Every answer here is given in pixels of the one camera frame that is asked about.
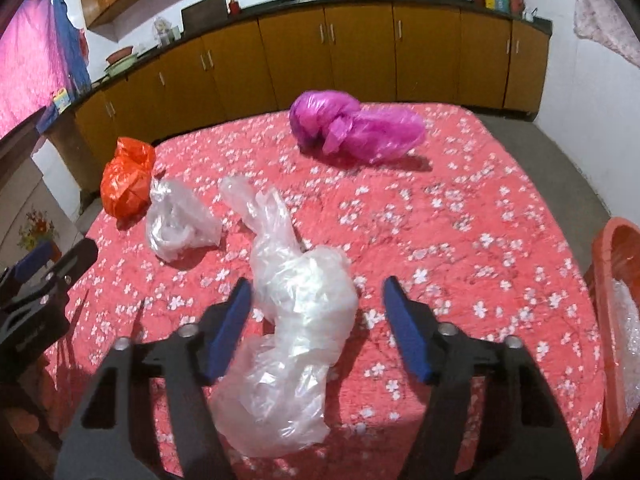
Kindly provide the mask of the person's hand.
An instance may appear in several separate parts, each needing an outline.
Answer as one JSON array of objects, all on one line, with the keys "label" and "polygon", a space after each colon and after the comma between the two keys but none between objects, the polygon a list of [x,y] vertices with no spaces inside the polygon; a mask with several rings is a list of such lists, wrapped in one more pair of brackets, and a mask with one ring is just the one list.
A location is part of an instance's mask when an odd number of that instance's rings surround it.
[{"label": "person's hand", "polygon": [[19,436],[35,434],[39,429],[38,417],[25,411],[24,408],[5,408],[1,411],[1,415]]}]

